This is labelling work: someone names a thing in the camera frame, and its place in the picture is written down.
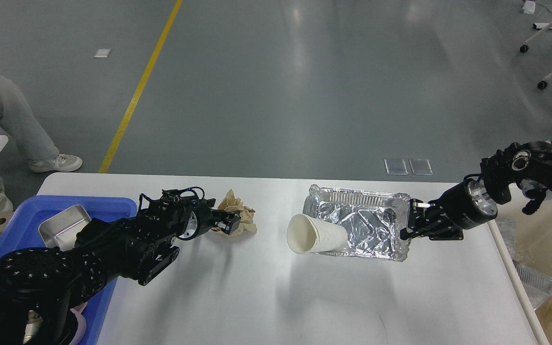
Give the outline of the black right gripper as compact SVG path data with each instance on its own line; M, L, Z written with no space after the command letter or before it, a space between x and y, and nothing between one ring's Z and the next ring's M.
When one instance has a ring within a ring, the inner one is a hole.
M443 214L449 219L442 219ZM401 240L418 237L431 241L460 241L469 230L497 217L497 203L489 196L484 181L465 180L445 191L437 204L420 199L409 201L408 226Z

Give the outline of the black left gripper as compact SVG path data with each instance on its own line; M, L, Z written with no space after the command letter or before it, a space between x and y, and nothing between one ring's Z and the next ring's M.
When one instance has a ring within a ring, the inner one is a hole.
M184 208L184 227L180 234L182 241L189 241L212 229L226 235L236 231L241 222L240 212L217 210L206 204L191 204Z

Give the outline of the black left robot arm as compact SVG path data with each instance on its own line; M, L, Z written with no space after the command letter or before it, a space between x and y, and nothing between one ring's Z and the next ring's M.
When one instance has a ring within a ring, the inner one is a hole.
M93 218L75 236L74 247L29 247L0 258L0 345L22 345L29 313L41 324L30 345L72 345L82 339L85 322L77 307L112 280L124 277L147 285L172 264L189 241L212 229L231 234L241 222L238 210L215 208L194 186L145 194L146 208L133 218Z

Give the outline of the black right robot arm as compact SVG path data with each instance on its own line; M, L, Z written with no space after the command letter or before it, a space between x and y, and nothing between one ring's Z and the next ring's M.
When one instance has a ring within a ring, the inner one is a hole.
M526 215L552 198L552 141L512 143L482 159L478 174L465 176L437 199L426 205L412 199L408 223L398 236L401 240L462 240L464 230L497 217L497 207L512 199L509 188L513 184L528 199L522 209Z

